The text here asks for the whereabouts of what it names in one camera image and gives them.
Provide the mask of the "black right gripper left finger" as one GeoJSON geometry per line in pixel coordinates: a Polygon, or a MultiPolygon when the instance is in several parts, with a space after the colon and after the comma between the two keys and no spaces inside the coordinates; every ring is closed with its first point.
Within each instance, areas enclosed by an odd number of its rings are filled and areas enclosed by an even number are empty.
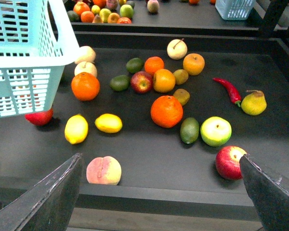
{"type": "Polygon", "coordinates": [[[82,154],[75,154],[0,210],[0,231],[65,231],[79,196],[82,154]]]}

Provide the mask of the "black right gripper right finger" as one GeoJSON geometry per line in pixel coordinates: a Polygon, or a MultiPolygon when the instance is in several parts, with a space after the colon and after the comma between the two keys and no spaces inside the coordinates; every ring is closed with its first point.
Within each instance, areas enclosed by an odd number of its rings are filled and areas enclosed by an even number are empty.
{"type": "Polygon", "coordinates": [[[245,189],[265,231],[289,231],[289,179],[249,154],[239,161],[245,189]]]}

